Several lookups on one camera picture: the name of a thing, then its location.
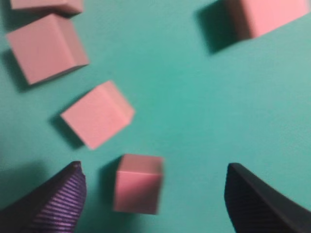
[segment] ribbed texture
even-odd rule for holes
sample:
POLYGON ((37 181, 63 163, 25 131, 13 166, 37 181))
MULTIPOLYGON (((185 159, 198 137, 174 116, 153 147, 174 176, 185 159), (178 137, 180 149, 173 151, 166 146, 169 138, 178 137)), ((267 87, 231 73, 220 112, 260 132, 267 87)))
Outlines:
POLYGON ((86 200, 86 179, 81 167, 65 178, 22 233, 72 233, 86 200))
POLYGON ((232 165, 228 167, 225 203, 237 233, 296 232, 281 220, 232 165))

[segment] teal surface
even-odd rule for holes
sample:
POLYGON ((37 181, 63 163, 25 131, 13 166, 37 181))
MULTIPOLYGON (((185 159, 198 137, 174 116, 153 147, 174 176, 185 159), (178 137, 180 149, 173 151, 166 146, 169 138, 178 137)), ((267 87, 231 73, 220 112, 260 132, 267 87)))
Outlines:
POLYGON ((72 20, 91 64, 29 88, 4 36, 36 17, 1 0, 0 208, 81 160, 88 197, 77 233, 233 233, 229 162, 311 209, 311 15, 233 43, 214 2, 87 0, 72 20), (137 114, 90 151, 59 113, 110 79, 137 114), (124 153, 165 158, 158 216, 111 212, 124 153))

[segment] purple ribbed pad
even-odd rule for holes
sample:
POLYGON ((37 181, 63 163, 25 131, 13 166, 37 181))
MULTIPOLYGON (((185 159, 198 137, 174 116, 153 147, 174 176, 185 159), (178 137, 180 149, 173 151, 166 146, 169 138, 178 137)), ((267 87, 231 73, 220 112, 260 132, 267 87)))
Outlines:
POLYGON ((86 179, 81 163, 72 162, 0 212, 0 232, 73 233, 85 200, 86 179))

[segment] pink cube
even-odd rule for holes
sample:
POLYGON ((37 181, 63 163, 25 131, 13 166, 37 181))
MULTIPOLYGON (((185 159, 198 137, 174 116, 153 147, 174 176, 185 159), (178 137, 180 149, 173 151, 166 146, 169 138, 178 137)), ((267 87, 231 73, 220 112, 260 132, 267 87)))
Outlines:
POLYGON ((308 0, 225 0, 240 39, 255 38, 309 12, 308 0))
POLYGON ((129 125, 134 113, 113 82, 107 81, 73 104, 61 117, 90 149, 96 149, 129 125))
POLYGON ((50 14, 7 35, 29 84, 89 63, 72 22, 50 14))
POLYGON ((114 210, 155 215, 162 185, 163 159, 126 154, 119 165, 114 210))
POLYGON ((52 10, 66 14, 83 12, 83 0, 11 0, 13 10, 52 10))

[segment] pink block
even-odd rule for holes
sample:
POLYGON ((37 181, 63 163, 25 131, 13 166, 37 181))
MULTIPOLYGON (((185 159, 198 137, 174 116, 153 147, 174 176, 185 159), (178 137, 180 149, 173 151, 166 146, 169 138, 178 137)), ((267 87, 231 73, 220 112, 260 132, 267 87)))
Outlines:
POLYGON ((90 148, 96 149, 129 125, 134 109, 112 81, 82 97, 61 117, 90 148))
POLYGON ((157 214, 162 163, 161 157, 124 155, 117 171, 114 210, 157 214))
POLYGON ((225 0, 240 39, 255 38, 309 12, 308 0, 225 0))
POLYGON ((9 33, 7 39, 29 84, 89 63, 72 22, 55 14, 9 33))
POLYGON ((13 10, 52 10, 67 14, 83 12, 83 0, 11 0, 13 10))

